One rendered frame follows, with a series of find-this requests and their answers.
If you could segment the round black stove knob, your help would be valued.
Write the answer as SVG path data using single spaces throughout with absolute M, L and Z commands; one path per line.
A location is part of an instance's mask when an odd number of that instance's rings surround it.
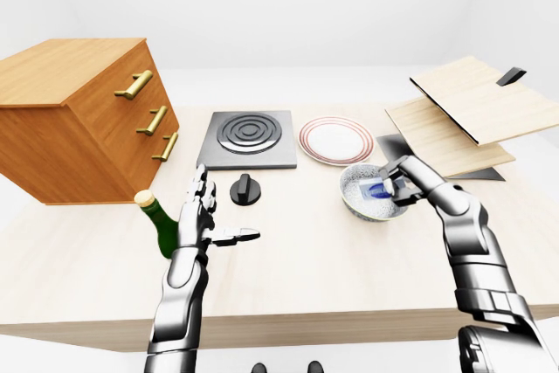
M 256 203 L 261 197 L 259 183 L 247 173 L 233 183 L 230 188 L 230 197 L 233 203 L 248 206 Z

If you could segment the wooden cabinet drawer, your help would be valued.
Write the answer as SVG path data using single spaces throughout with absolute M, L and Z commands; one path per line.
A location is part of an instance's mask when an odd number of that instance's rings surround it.
M 86 82 L 64 100 L 100 142 L 149 136 L 154 115 L 169 107 L 144 38 L 78 38 Z
M 179 128 L 153 66 L 105 71 L 75 107 L 112 161 L 133 178 L 157 170 L 157 157 Z
M 145 128 L 153 119 L 149 110 L 166 106 L 167 113 L 151 136 L 138 134 L 137 128 Z M 106 139 L 106 145 L 115 167 L 125 178 L 127 187 L 122 202 L 132 202 L 135 193 L 147 189 L 153 181 L 160 161 L 151 158 L 160 154 L 166 146 L 164 135 L 172 135 L 179 128 L 177 118 L 168 100 L 115 99 L 115 123 Z

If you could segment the cream cheese box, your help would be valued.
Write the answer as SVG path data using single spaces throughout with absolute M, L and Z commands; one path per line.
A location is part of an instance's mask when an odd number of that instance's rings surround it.
M 370 199 L 390 199 L 392 195 L 384 186 L 381 177 L 373 177 L 362 179 L 358 182 L 362 197 L 365 200 Z

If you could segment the small black block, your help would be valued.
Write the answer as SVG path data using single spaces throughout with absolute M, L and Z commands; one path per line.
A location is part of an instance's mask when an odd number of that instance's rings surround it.
M 520 78 L 522 78 L 526 73 L 527 71 L 520 67 L 512 67 L 496 81 L 496 84 L 498 86 L 511 85 L 515 83 L 517 80 L 519 80 Z

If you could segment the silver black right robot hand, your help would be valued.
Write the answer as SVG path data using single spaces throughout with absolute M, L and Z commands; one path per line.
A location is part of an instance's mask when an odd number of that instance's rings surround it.
M 399 206 L 409 206 L 417 201 L 427 198 L 445 179 L 433 168 L 414 155 L 404 155 L 395 161 L 389 162 L 379 169 L 379 175 L 387 183 L 387 191 L 391 194 L 391 201 Z M 397 187 L 399 177 L 409 179 L 415 187 Z

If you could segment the wooden cabinet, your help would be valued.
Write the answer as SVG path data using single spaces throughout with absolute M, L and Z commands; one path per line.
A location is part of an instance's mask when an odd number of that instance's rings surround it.
M 86 82 L 76 40 L 0 60 L 0 174 L 44 204 L 129 203 L 108 152 L 64 104 Z

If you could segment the flat dark grey panel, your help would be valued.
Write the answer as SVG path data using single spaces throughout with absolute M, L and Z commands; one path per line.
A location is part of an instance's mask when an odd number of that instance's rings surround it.
M 394 161 L 403 155 L 414 155 L 410 146 L 401 134 L 382 135 L 376 138 L 388 161 Z M 448 176 L 448 179 L 477 179 L 505 181 L 505 178 L 493 167 L 479 169 L 465 174 Z

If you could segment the pale wooden board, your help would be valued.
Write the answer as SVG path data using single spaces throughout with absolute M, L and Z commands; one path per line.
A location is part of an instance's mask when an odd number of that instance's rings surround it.
M 479 146 L 430 100 L 418 98 L 387 107 L 414 154 L 442 176 L 456 176 L 512 162 L 500 144 Z
M 411 77 L 474 142 L 486 145 L 559 126 L 559 103 L 468 56 Z

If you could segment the flat dark stove plate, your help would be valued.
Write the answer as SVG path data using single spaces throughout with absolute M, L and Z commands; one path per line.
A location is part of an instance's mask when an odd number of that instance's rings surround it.
M 197 164 L 209 170 L 295 169 L 289 110 L 212 114 Z

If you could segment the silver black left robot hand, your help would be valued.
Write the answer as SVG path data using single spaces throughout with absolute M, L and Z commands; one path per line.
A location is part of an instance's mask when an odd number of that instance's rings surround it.
M 252 228 L 215 227 L 213 213 L 217 208 L 217 187 L 207 180 L 208 170 L 201 163 L 190 183 L 187 199 L 181 209 L 178 221 L 178 246 L 198 247 L 207 250 L 208 245 L 231 246 L 260 237 L 260 232 Z

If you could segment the patterned blue white bowl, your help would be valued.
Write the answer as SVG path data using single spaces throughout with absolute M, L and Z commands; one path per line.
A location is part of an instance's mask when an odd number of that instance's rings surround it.
M 339 180 L 342 200 L 346 207 L 357 217 L 373 221 L 389 221 L 401 217 L 407 207 L 399 207 L 390 199 L 365 200 L 358 182 L 362 179 L 380 177 L 379 166 L 370 163 L 356 163 L 345 168 Z

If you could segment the green wine bottle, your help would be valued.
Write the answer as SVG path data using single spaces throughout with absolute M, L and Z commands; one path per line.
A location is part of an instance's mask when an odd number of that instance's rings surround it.
M 157 243 L 162 256 L 166 259 L 178 247 L 178 223 L 162 208 L 150 190 L 140 190 L 135 194 L 134 201 L 146 214 L 157 231 Z

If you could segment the white plate with red rings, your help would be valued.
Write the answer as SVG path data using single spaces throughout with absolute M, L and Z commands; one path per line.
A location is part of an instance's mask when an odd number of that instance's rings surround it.
M 307 121 L 298 141 L 307 155 L 334 166 L 366 161 L 376 147 L 375 138 L 361 123 L 334 115 Z

